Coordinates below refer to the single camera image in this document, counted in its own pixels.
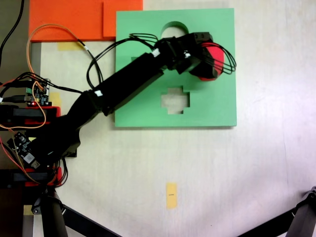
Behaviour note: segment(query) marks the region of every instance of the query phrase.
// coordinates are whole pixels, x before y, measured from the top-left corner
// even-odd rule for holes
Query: black robotic arm
[[[80,145],[82,126],[100,112],[105,116],[113,113],[161,77],[165,69],[177,70],[180,74],[191,72],[204,78],[217,77],[214,64],[211,64],[214,59],[203,46],[212,42],[209,33],[161,39],[151,53],[144,53],[93,90],[85,91],[65,116],[46,125],[42,135],[27,144],[28,158],[36,164],[33,167],[52,165],[73,153]]]

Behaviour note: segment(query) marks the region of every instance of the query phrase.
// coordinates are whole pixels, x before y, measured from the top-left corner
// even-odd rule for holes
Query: yellow sticky note
[[[167,183],[166,185],[167,195],[167,209],[173,209],[177,206],[177,184]]]
[[[49,101],[52,102],[53,106],[61,107],[61,99],[59,92],[50,92]]]
[[[79,42],[58,42],[57,50],[58,51],[76,51],[76,50],[84,50],[84,47]]]

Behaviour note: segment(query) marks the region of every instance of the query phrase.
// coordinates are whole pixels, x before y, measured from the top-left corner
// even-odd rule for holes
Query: tripod
[[[42,214],[45,237],[67,237],[66,227],[86,237],[119,237],[59,200],[54,189],[46,190],[33,205],[34,214]],[[240,235],[239,237],[312,237],[316,224],[316,186],[288,212]]]
[[[316,224],[316,186],[297,206],[286,213],[240,235],[239,237],[312,237]]]

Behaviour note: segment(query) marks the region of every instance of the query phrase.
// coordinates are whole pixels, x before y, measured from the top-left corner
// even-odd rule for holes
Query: yellow tape
[[[50,92],[49,101],[52,102],[53,106],[61,107],[61,99],[59,92]]]
[[[33,216],[33,212],[31,211],[32,205],[24,205],[23,207],[25,216]]]
[[[58,51],[77,51],[85,50],[81,43],[79,42],[58,42],[57,43]]]
[[[177,184],[167,183],[166,185],[167,194],[167,209],[174,209],[177,206]]]

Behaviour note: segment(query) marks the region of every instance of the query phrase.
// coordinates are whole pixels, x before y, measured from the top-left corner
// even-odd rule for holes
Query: circuit board
[[[14,135],[13,139],[8,140],[8,146],[18,153],[18,155],[24,160],[24,162],[33,168],[38,168],[40,163],[38,163],[35,157],[32,155],[32,151],[29,148],[31,141],[22,133],[18,132]]]
[[[40,85],[44,88],[44,90],[41,90],[37,85],[34,87],[34,95],[36,101],[41,106],[51,106],[52,103],[49,101],[49,86],[44,82],[40,82]],[[32,95],[32,88],[26,88],[26,94],[29,98],[27,106],[37,107],[38,105],[35,102],[34,97]]]

